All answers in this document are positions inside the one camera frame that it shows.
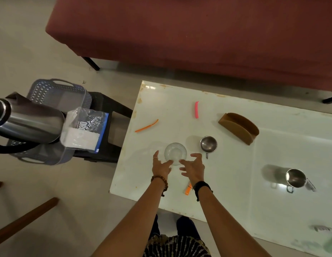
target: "human arm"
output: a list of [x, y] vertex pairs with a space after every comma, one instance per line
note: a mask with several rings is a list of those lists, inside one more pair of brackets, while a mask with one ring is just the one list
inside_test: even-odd
[[[161, 164], [157, 158], [158, 153], [159, 151], [155, 152], [153, 156], [152, 172], [153, 175], [163, 176], [167, 180], [173, 161], [169, 160]], [[155, 178], [128, 214], [95, 250], [92, 257], [141, 257], [146, 248], [164, 188], [164, 181], [161, 178]]]
[[[179, 162], [184, 165], [180, 168], [185, 171], [182, 175], [189, 177], [194, 187], [197, 182], [204, 181], [205, 167], [200, 153], [191, 156], [196, 159]], [[207, 186], [199, 189], [198, 198], [221, 256], [271, 257], [221, 205]]]

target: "white tabletop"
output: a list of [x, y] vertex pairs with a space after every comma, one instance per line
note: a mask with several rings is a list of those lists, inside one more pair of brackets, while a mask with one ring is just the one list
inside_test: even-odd
[[[199, 101], [199, 118], [194, 104]], [[250, 145], [218, 124], [224, 113], [247, 117], [260, 129]], [[134, 131], [159, 122], [149, 129]], [[310, 225], [332, 228], [332, 115], [282, 105], [143, 82], [123, 143], [110, 193], [137, 201], [152, 176], [152, 158], [172, 142], [190, 153], [201, 152], [199, 141], [213, 136], [218, 142], [205, 165], [205, 181], [217, 199], [254, 237], [317, 256], [332, 256], [323, 246], [332, 233], [316, 232]], [[298, 168], [316, 186], [293, 194], [265, 180], [268, 164]], [[179, 166], [168, 177], [169, 188], [160, 208], [206, 221]]]

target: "striped clothing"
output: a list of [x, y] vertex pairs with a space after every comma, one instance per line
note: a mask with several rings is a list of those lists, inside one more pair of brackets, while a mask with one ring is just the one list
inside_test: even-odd
[[154, 235], [148, 242], [143, 257], [209, 257], [209, 249], [202, 240], [189, 236]]

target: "maroon sofa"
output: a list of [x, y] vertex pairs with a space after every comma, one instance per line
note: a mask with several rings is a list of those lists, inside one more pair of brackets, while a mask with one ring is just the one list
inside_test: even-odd
[[332, 91], [332, 0], [57, 0], [78, 56]]

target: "bracelet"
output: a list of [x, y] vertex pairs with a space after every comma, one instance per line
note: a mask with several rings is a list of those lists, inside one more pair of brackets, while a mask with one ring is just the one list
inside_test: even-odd
[[200, 189], [201, 187], [208, 187], [208, 188], [211, 190], [210, 186], [209, 186], [206, 182], [204, 182], [204, 181], [198, 181], [198, 182], [193, 186], [194, 193], [196, 194], [196, 197], [197, 197], [197, 202], [199, 201], [199, 198], [198, 198], [198, 191], [199, 191], [199, 189]]
[[161, 196], [164, 197], [164, 196], [165, 196], [165, 195], [164, 195], [164, 192], [167, 191], [167, 189], [168, 189], [168, 183], [167, 183], [167, 180], [166, 180], [163, 176], [161, 176], [161, 175], [155, 175], [155, 176], [152, 177], [151, 182], [152, 182], [153, 179], [156, 178], [156, 177], [161, 178], [161, 179], [163, 180], [163, 182], [165, 183], [164, 191], [163, 191], [163, 193], [161, 194]]

